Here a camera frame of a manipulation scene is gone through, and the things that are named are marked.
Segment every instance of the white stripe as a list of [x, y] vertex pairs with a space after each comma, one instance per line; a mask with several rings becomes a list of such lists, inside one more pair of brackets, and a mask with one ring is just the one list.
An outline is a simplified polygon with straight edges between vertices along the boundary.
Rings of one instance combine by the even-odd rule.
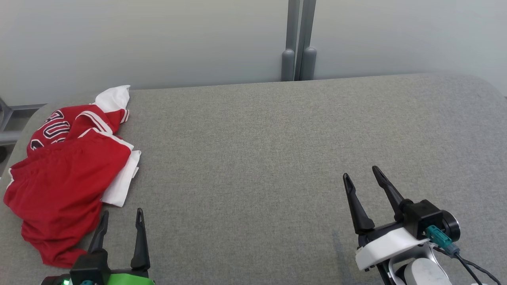
[[124, 109], [124, 111], [125, 111], [125, 112], [123, 113], [123, 118], [122, 118], [122, 120], [121, 120], [120, 124], [125, 123], [125, 122], [127, 121], [127, 114], [128, 114], [128, 110], [127, 110], [127, 109]]
[[87, 132], [89, 132], [90, 130], [93, 130], [93, 131], [95, 131], [95, 132], [97, 132], [97, 133], [99, 133], [99, 134], [101, 134], [101, 135], [108, 136], [108, 137], [110, 137], [110, 138], [114, 139], [117, 143], [122, 144], [122, 145], [124, 145], [124, 146], [127, 146], [130, 150], [134, 149], [134, 146], [133, 146], [133, 145], [131, 145], [131, 144], [129, 144], [128, 142], [126, 142], [126, 141], [124, 141], [124, 140], [122, 140], [122, 139], [118, 138], [117, 136], [115, 136], [115, 135], [113, 135], [113, 134], [110, 134], [110, 133], [108, 133], [108, 132], [99, 131], [97, 128], [91, 128], [91, 129], [88, 129], [86, 132], [84, 132], [83, 134], [81, 134], [79, 137], [84, 136], [84, 135], [85, 135]]
[[95, 130], [96, 132], [99, 132], [99, 130], [97, 130], [97, 128], [89, 128], [89, 129], [87, 129], [84, 133], [82, 133], [80, 136], [78, 136], [78, 138], [85, 136], [85, 134], [86, 134], [87, 132], [89, 132], [91, 129]]
[[92, 119], [93, 123], [101, 130], [101, 131], [106, 131], [110, 134], [113, 133], [113, 130], [111, 130], [111, 128], [107, 125], [106, 122], [104, 122], [104, 120], [99, 116], [97, 115], [96, 113], [92, 112], [92, 111], [83, 111], [81, 114], [78, 115], [79, 116], [86, 116], [90, 119]]
[[86, 116], [86, 117], [90, 118], [90, 120], [92, 120], [92, 123], [94, 123], [94, 124], [95, 124], [95, 126], [96, 126], [97, 128], [99, 128], [99, 129], [100, 129], [100, 131], [104, 131], [104, 129], [102, 128], [102, 126], [101, 126], [101, 125], [100, 125], [97, 121], [95, 121], [95, 119], [94, 119], [91, 115], [81, 113], [81, 114], [79, 114], [79, 115], [76, 117], [76, 119], [77, 119], [79, 116]]
[[9, 188], [9, 186], [12, 184], [12, 182], [14, 182], [14, 177], [12, 177], [11, 170], [12, 170], [12, 168], [9, 168], [9, 176], [11, 177], [11, 182], [9, 183], [9, 185], [7, 185], [7, 188], [6, 188], [6, 189], [8, 189], [8, 188]]
[[91, 115], [102, 126], [104, 131], [106, 131], [110, 134], [113, 133], [113, 130], [111, 130], [111, 128], [108, 126], [108, 124], [106, 122], [104, 122], [104, 120], [99, 115], [97, 115], [96, 113], [94, 113], [92, 111], [84, 111], [83, 113]]
[[51, 143], [52, 143], [52, 144], [54, 144], [54, 143], [60, 143], [60, 142], [62, 142], [62, 141], [64, 141], [64, 140], [65, 140], [65, 138], [64, 138], [64, 137], [61, 137], [61, 138], [58, 138], [58, 139], [56, 139], [56, 140], [52, 141]]

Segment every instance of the gray fabric surface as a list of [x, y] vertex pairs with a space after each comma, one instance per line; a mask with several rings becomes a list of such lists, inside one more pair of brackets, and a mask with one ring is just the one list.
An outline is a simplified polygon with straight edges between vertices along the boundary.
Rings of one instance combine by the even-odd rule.
[[[93, 97], [39, 110], [9, 165], [53, 110]], [[388, 223], [392, 210], [371, 171], [378, 165], [405, 197], [454, 214], [462, 256], [507, 280], [507, 100], [478, 78], [138, 90], [129, 108], [119, 135], [142, 156], [125, 206], [104, 207], [111, 268], [129, 266], [142, 207], [157, 284], [381, 284], [376, 270], [356, 267], [342, 183], [348, 172], [368, 214]], [[4, 204], [0, 215], [2, 284], [65, 272], [42, 265]], [[456, 260], [439, 257], [454, 284], [473, 283]]]

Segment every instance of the white trim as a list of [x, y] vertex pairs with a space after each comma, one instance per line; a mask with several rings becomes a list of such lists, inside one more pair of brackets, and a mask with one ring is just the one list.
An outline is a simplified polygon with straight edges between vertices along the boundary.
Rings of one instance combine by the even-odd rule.
[[14, 177], [12, 177], [11, 170], [12, 170], [12, 168], [9, 168], [9, 170], [8, 170], [8, 172], [9, 172], [9, 176], [11, 177], [11, 182], [9, 183], [9, 185], [7, 185], [7, 188], [6, 188], [6, 189], [8, 189], [8, 188], [9, 188], [9, 186], [12, 184], [12, 182], [14, 182]]
[[[60, 114], [61, 118], [60, 117], [52, 118], [52, 116], [54, 114]], [[62, 113], [61, 110], [56, 110], [44, 121], [44, 124], [42, 124], [42, 126], [40, 128], [38, 128], [37, 131], [40, 130], [40, 129], [42, 129], [42, 127], [44, 127], [47, 123], [50, 123], [50, 122], [52, 122], [54, 120], [59, 120], [59, 119], [65, 119], [65, 116], [63, 115], [63, 113]]]
[[123, 118], [120, 121], [120, 124], [125, 123], [127, 121], [128, 110], [127, 109], [123, 109], [123, 110], [124, 110]]
[[70, 131], [70, 124], [67, 121], [63, 122], [55, 122], [49, 126], [47, 126], [44, 131], [42, 131], [42, 134], [47, 139], [52, 139], [60, 134], [66, 133]]
[[42, 144], [42, 142], [41, 142], [40, 140], [38, 140], [38, 139], [34, 138], [34, 139], [32, 139], [32, 140], [30, 141], [30, 149], [31, 149], [31, 150], [33, 150], [33, 151], [34, 151], [34, 150], [36, 150], [36, 149], [37, 149], [37, 148], [33, 148], [33, 147], [32, 147], [32, 145], [31, 145], [31, 144], [32, 144], [32, 142], [33, 142], [33, 141], [38, 141], [38, 142], [41, 144], [42, 148], [44, 147], [44, 144]]
[[133, 149], [134, 149], [134, 145], [129, 144], [128, 142], [126, 142], [126, 141], [124, 141], [124, 140], [120, 139], [119, 137], [117, 137], [117, 136], [115, 136], [115, 135], [113, 135], [113, 134], [110, 134], [110, 133], [108, 133], [108, 132], [103, 132], [103, 131], [100, 131], [100, 130], [98, 130], [97, 128], [90, 128], [90, 129], [86, 130], [84, 133], [82, 133], [79, 137], [83, 137], [83, 136], [85, 136], [85, 135], [86, 135], [86, 133], [88, 133], [90, 130], [93, 130], [93, 131], [95, 131], [95, 132], [97, 132], [97, 133], [99, 133], [99, 134], [101, 134], [101, 135], [108, 136], [108, 137], [110, 137], [110, 138], [114, 139], [117, 143], [122, 144], [122, 145], [124, 145], [124, 146], [127, 146], [130, 150], [133, 150]]
[[92, 120], [92, 122], [95, 124], [95, 126], [96, 126], [97, 128], [99, 128], [99, 129], [100, 129], [100, 131], [104, 131], [104, 129], [102, 128], [102, 126], [101, 126], [101, 125], [100, 125], [97, 121], [95, 121], [95, 119], [93, 119], [93, 117], [92, 117], [91, 115], [81, 113], [81, 114], [79, 114], [79, 115], [76, 117], [76, 119], [77, 119], [79, 116], [86, 116], [86, 117], [90, 118], [90, 120]]
[[97, 130], [97, 128], [89, 128], [89, 129], [87, 129], [84, 133], [82, 133], [80, 136], [78, 136], [78, 138], [85, 136], [85, 134], [86, 134], [86, 133], [88, 133], [88, 132], [89, 132], [90, 130], [92, 130], [92, 129], [93, 129], [94, 131], [96, 131], [96, 132], [99, 132], [99, 130]]
[[108, 132], [110, 134], [113, 133], [113, 130], [111, 130], [111, 128], [107, 125], [107, 123], [96, 113], [92, 111], [83, 111], [81, 114], [78, 115], [78, 117], [81, 115], [92, 119], [93, 123], [97, 125], [97, 127], [99, 127], [102, 131]]
[[64, 141], [65, 138], [64, 137], [61, 137], [61, 138], [57, 138], [56, 140], [52, 141], [51, 143], [54, 144], [54, 143], [60, 143], [62, 141]]

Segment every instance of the clothing pile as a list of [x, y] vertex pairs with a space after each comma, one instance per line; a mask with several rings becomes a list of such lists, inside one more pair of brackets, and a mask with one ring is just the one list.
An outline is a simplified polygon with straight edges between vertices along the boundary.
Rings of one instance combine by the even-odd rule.
[[102, 203], [125, 202], [141, 154], [114, 135], [129, 118], [129, 87], [56, 110], [33, 134], [27, 158], [9, 169], [4, 203], [23, 220], [21, 235], [44, 264], [71, 267], [85, 253], [75, 246], [97, 226]]

